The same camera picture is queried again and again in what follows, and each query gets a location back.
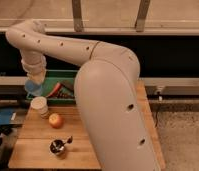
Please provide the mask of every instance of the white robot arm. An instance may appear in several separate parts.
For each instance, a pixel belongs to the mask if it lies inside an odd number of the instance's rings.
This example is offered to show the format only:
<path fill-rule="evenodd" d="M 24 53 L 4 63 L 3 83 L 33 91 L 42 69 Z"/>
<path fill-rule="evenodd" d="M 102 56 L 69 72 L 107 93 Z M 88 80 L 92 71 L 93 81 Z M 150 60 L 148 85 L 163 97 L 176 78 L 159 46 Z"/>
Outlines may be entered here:
<path fill-rule="evenodd" d="M 6 32 L 18 48 L 28 77 L 45 77 L 42 54 L 81 66 L 74 85 L 77 107 L 103 171 L 159 171 L 136 99 L 134 84 L 140 67 L 129 49 L 100 41 L 44 34 L 38 21 L 28 20 Z"/>

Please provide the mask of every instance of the green container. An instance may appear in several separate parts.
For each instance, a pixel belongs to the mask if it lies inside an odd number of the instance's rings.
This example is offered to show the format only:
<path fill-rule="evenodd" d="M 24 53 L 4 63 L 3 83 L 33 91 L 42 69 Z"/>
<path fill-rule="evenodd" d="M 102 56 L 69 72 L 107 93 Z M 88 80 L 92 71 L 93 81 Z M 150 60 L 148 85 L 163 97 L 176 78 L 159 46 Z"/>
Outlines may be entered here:
<path fill-rule="evenodd" d="M 65 80 L 74 85 L 74 79 L 77 75 L 77 72 L 77 70 L 47 70 L 44 83 L 42 84 L 42 96 L 47 96 L 58 82 Z M 74 94 L 65 87 L 62 87 L 61 91 L 74 96 Z M 28 100 L 32 100 L 33 98 L 33 95 L 27 95 Z M 49 97 L 47 98 L 47 102 L 48 104 L 75 104 L 75 98 Z"/>

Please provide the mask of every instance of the wooden table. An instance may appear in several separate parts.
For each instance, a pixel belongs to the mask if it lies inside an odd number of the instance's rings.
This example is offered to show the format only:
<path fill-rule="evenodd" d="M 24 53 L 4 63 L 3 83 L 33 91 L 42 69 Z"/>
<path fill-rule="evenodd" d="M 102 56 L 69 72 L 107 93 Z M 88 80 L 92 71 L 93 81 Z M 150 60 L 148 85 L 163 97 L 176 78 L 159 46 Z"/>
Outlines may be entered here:
<path fill-rule="evenodd" d="M 162 169 L 165 168 L 158 135 L 154 127 L 151 110 L 143 83 L 136 86 L 137 99 L 143 111 L 146 126 L 149 130 L 153 146 Z M 82 125 L 75 106 L 50 106 L 51 113 L 63 115 L 65 124 L 61 129 L 53 129 L 47 119 L 42 119 L 32 109 L 29 109 L 14 147 L 10 168 L 18 169 L 100 169 L 100 165 Z M 66 152 L 60 157 L 49 150 L 54 139 L 74 137 L 72 144 L 67 144 Z"/>

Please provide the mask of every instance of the red object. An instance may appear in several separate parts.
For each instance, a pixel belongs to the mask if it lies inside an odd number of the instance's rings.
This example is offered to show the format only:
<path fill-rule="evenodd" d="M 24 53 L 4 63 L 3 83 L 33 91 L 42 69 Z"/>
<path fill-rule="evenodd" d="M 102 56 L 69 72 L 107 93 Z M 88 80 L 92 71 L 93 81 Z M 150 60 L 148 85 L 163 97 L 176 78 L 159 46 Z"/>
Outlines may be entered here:
<path fill-rule="evenodd" d="M 53 128 L 61 128 L 64 123 L 63 117 L 58 113 L 51 114 L 48 121 Z"/>
<path fill-rule="evenodd" d="M 58 82 L 54 86 L 54 88 L 52 89 L 52 91 L 48 95 L 46 95 L 46 98 L 49 98 L 49 97 L 55 95 L 61 88 L 62 88 L 62 84 L 60 82 Z"/>

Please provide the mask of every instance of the white cup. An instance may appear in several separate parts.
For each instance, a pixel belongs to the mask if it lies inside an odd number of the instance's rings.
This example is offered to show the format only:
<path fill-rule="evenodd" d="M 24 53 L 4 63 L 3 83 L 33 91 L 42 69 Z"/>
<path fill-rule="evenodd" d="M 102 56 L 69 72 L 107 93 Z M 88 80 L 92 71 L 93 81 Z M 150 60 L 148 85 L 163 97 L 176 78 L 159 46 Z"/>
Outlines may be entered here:
<path fill-rule="evenodd" d="M 31 108 L 36 110 L 42 118 L 48 118 L 47 99 L 43 96 L 35 97 L 31 101 Z"/>

